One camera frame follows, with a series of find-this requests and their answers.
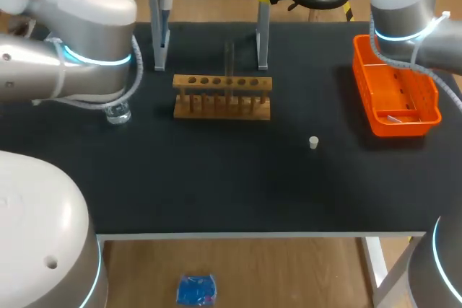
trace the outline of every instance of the wooden floor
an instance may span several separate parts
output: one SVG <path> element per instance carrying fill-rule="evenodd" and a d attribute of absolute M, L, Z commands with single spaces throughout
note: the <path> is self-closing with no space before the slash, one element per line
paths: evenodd
<path fill-rule="evenodd" d="M 147 0 L 137 0 L 139 21 L 149 21 Z M 368 20 L 369 0 L 352 0 L 357 20 Z M 438 0 L 437 13 L 462 19 L 460 0 Z M 309 10 L 271 8 L 272 21 L 305 22 Z M 172 21 L 255 22 L 256 0 L 175 0 Z M 341 9 L 315 13 L 320 22 L 343 22 Z M 382 239 L 390 268 L 407 240 Z M 182 274 L 213 273 L 217 307 L 371 307 L 355 239 L 239 239 L 111 242 L 105 251 L 108 308 L 175 307 Z M 399 305 L 410 307 L 407 298 Z"/>

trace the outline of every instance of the white table leg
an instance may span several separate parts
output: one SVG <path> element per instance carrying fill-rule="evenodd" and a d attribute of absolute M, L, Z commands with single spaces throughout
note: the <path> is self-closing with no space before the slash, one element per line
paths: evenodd
<path fill-rule="evenodd" d="M 379 237 L 362 238 L 367 271 L 372 284 L 374 308 L 393 308 L 407 290 L 407 268 L 409 259 L 419 243 L 414 238 L 388 273 Z"/>

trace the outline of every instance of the glowing blue light ring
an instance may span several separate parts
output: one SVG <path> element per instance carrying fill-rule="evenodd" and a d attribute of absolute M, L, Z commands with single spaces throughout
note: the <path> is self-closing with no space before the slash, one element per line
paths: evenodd
<path fill-rule="evenodd" d="M 377 30 L 375 30 L 375 34 L 380 39 L 384 39 L 384 40 L 387 40 L 387 41 L 407 41 L 407 40 L 411 40 L 411 39 L 415 39 L 415 38 L 419 37 L 420 35 L 422 35 L 427 30 L 427 28 L 428 27 L 425 27 L 423 30 L 421 30 L 420 32 L 417 32 L 416 34 L 409 35 L 409 36 L 403 36 L 401 38 L 390 38 L 388 36 L 384 36 L 384 35 L 380 34 Z"/>
<path fill-rule="evenodd" d="M 96 243 L 98 244 L 98 257 L 99 257 L 99 259 L 98 259 L 98 271 L 96 272 L 95 282 L 93 283 L 92 288 L 90 289 L 90 292 L 87 295 L 87 298 L 84 300 L 84 302 L 82 304 L 80 304 L 79 308 L 84 308 L 85 305 L 88 303 L 88 301 L 90 300 L 90 297 L 93 295 L 93 291 L 96 288 L 96 284 L 98 283 L 98 278 L 100 277 L 101 262 L 102 262 L 101 247 L 100 247 L 100 243 L 98 242 L 98 240 L 96 240 Z"/>
<path fill-rule="evenodd" d="M 438 253 L 436 251 L 436 229 L 438 228 L 438 223 L 440 222 L 440 218 L 438 218 L 435 228 L 433 229 L 433 238 L 432 238 L 432 247 L 433 247 L 433 256 L 435 257 L 436 267 L 438 268 L 441 278 L 445 282 L 446 286 L 449 288 L 450 292 L 456 297 L 456 299 L 462 303 L 462 296 L 457 292 L 456 288 L 450 283 L 448 276 L 446 275 L 443 267 L 441 266 L 440 259 L 438 257 Z"/>
<path fill-rule="evenodd" d="M 64 46 L 64 49 L 66 50 L 67 53 L 69 53 L 72 57 L 75 59 L 83 62 L 83 63 L 88 63 L 88 64 L 94 64 L 94 65 L 101 65 L 101 66 L 119 66 L 119 65 L 124 65 L 125 63 L 128 63 L 131 59 L 131 55 L 128 57 L 121 59 L 119 61 L 96 61 L 95 59 L 90 59 L 90 58 L 85 58 L 84 56 L 81 56 L 77 53 L 75 53 L 73 50 L 71 50 L 68 46 Z"/>

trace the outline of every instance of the orange plastic tray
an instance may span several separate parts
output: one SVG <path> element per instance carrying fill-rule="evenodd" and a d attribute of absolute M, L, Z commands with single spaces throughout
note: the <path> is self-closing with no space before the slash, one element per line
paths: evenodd
<path fill-rule="evenodd" d="M 353 43 L 354 76 L 375 135 L 423 136 L 441 122 L 438 90 L 430 77 L 384 64 L 372 51 L 369 35 L 358 35 Z"/>

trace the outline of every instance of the cable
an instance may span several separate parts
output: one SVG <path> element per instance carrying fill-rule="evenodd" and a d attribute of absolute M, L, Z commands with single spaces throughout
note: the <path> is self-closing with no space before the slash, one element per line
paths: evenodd
<path fill-rule="evenodd" d="M 105 108 L 119 105 L 127 101 L 128 99 L 130 99 L 130 97 L 133 94 L 135 94 L 138 87 L 140 86 L 141 81 L 143 79 L 143 73 L 144 73 L 143 56 L 141 54 L 141 49 L 139 48 L 138 41 L 136 41 L 135 35 L 131 37 L 131 44 L 133 46 L 133 49 L 135 52 L 135 58 L 136 58 L 136 78 L 130 90 L 127 91 L 127 93 L 125 93 L 121 97 L 119 97 L 117 100 L 106 102 L 104 104 L 92 104 L 90 102 L 82 102 L 82 101 L 69 100 L 69 99 L 49 99 L 49 100 L 60 102 L 62 104 L 75 106 L 75 107 L 84 108 L 85 110 L 104 110 Z"/>
<path fill-rule="evenodd" d="M 441 77 L 439 77 L 437 74 L 435 74 L 432 70 L 427 69 L 423 66 L 417 65 L 417 64 L 412 64 L 412 63 L 406 63 L 403 61 L 396 61 L 394 59 L 390 59 L 385 57 L 382 53 L 380 53 L 377 49 L 377 46 L 375 45 L 375 28 L 374 28 L 374 18 L 372 17 L 372 14 L 370 15 L 370 26 L 369 26 L 369 40 L 370 40 L 370 47 L 374 51 L 374 54 L 381 60 L 387 63 L 388 65 L 397 68 L 397 69 L 411 69 L 413 71 L 417 71 L 421 74 L 426 74 L 430 76 L 435 83 L 440 86 L 441 89 L 443 89 L 448 95 L 449 98 L 451 98 L 452 101 L 456 104 L 457 108 L 459 111 L 462 112 L 462 101 L 459 99 L 457 94 L 453 92 L 453 90 L 444 82 Z"/>

